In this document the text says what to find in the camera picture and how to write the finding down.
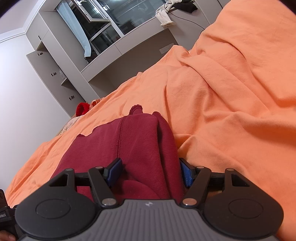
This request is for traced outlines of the person's left hand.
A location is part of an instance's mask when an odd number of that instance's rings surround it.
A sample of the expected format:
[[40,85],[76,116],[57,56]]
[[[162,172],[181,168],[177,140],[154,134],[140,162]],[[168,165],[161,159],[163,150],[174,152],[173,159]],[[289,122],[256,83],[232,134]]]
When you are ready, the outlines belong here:
[[9,232],[5,230],[0,231],[0,241],[16,241],[16,238],[14,235],[10,234]]

